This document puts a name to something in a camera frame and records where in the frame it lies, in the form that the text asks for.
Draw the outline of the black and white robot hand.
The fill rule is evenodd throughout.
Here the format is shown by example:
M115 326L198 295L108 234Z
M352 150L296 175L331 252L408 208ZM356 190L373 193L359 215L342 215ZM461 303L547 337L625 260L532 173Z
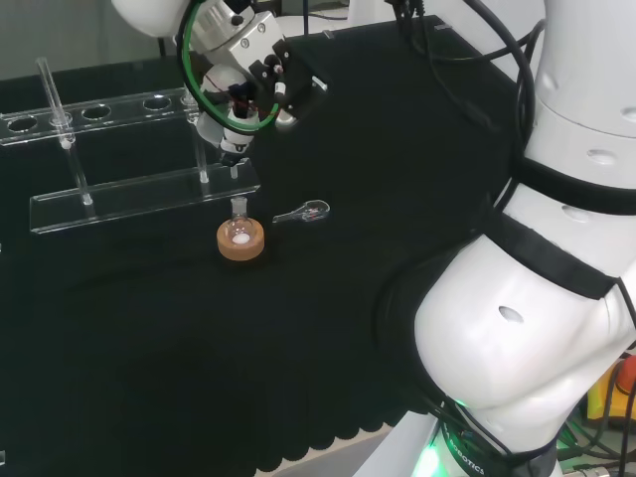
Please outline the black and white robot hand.
M196 128L227 165L245 157L255 138L232 131L227 122L247 127L270 119L286 131L329 91L328 80L283 39L236 40L204 53L183 48L179 59L189 60L185 66L194 87L219 113L208 114L200 106Z

